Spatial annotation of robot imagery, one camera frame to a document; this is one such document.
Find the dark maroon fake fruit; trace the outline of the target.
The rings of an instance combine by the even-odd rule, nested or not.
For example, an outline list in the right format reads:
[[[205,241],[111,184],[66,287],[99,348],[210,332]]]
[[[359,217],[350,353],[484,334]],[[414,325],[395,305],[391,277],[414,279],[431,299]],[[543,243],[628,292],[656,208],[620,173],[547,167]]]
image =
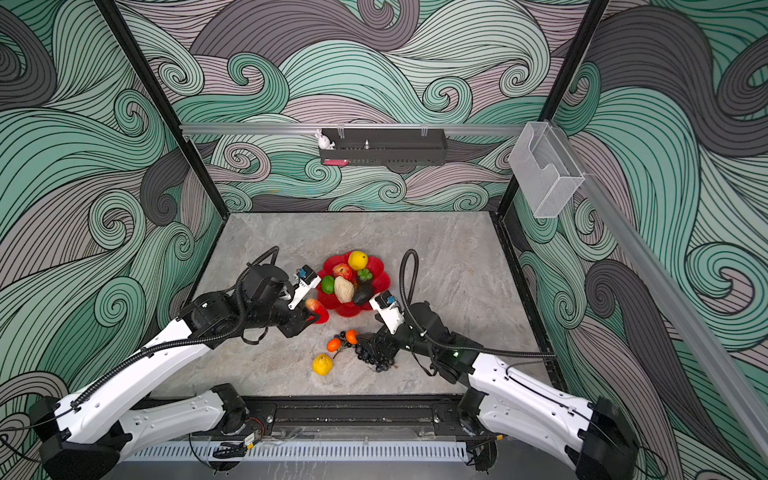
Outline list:
[[[373,279],[374,275],[368,268],[363,268],[357,271],[358,284],[370,284]]]

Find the dark fake avocado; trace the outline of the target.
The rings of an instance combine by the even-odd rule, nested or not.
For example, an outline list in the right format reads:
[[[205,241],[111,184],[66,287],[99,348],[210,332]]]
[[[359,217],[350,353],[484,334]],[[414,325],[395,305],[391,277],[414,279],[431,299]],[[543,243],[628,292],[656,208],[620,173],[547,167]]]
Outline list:
[[[353,294],[352,303],[358,307],[363,307],[369,303],[374,294],[375,289],[372,283],[359,284]]]

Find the red fake apple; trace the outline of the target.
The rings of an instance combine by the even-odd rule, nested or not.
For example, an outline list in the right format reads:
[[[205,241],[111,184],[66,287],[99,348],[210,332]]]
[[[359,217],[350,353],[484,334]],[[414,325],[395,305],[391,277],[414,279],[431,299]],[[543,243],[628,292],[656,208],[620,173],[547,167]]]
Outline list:
[[[357,273],[346,263],[336,264],[332,269],[332,273],[334,277],[341,277],[353,284],[356,283]]]

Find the red flower-shaped fruit bowl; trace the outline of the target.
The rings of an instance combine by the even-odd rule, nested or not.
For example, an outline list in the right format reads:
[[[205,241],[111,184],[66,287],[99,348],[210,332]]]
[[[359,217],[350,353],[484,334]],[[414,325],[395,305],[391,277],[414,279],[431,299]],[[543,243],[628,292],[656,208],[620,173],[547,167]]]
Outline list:
[[[370,301],[374,296],[383,293],[391,286],[391,278],[381,259],[369,255],[367,264],[360,270],[354,268],[361,262],[355,260],[361,252],[347,252],[342,255],[328,257],[318,276],[320,284],[317,300],[328,311],[335,311],[339,316],[352,318],[363,311],[371,311]],[[338,295],[334,281],[343,278],[352,285],[351,292]]]

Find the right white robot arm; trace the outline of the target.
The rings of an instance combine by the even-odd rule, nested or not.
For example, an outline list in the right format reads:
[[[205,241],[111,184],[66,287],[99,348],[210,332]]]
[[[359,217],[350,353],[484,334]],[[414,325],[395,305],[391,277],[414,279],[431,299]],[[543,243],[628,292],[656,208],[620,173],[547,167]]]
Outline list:
[[[382,321],[385,358],[399,351],[425,357],[426,373],[466,391],[464,428],[520,440],[572,468],[580,479],[630,479],[640,442],[618,406],[562,392],[510,364],[512,354],[488,349],[448,330],[426,302],[401,307],[388,292],[370,303]]]

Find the large yellow fake lemon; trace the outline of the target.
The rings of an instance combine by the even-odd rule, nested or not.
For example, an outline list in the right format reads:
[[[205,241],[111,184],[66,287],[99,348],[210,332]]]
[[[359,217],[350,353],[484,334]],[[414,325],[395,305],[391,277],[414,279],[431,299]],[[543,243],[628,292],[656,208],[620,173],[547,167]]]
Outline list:
[[[362,251],[352,251],[347,257],[347,264],[354,271],[360,271],[367,268],[369,256]]]

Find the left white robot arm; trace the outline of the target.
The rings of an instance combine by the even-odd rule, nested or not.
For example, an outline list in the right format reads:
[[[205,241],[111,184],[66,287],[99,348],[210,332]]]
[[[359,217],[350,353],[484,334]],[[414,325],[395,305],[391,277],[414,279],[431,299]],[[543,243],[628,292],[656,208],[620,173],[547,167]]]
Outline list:
[[[152,340],[88,386],[61,399],[44,397],[30,410],[40,460],[52,479],[101,479],[134,453],[206,431],[237,435],[248,409],[231,384],[158,407],[138,402],[182,367],[251,328],[285,337],[317,321],[305,305],[320,283],[303,266],[294,279],[273,264],[251,264],[226,291],[202,294]]]

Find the red fake mango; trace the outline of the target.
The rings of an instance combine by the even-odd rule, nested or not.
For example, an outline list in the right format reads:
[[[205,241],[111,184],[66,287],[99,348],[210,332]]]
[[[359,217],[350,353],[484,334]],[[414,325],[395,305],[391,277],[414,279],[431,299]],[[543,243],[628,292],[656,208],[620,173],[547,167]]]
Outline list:
[[[315,316],[322,317],[327,314],[327,310],[317,299],[313,299],[313,298],[306,299],[305,306]]]

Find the cream fake pear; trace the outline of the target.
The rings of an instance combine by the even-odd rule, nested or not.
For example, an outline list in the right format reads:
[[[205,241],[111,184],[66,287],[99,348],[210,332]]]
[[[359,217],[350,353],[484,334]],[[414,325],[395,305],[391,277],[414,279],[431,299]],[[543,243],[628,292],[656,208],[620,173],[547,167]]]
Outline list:
[[[334,295],[341,304],[351,303],[355,294],[355,284],[339,276],[334,279]]]

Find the green fake lime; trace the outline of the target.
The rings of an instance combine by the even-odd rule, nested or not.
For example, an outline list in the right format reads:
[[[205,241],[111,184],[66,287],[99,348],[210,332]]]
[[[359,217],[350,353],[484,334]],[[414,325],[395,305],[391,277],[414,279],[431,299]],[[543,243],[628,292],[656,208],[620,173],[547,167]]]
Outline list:
[[[326,275],[320,283],[321,291],[326,295],[333,295],[335,291],[335,278],[332,275]]]

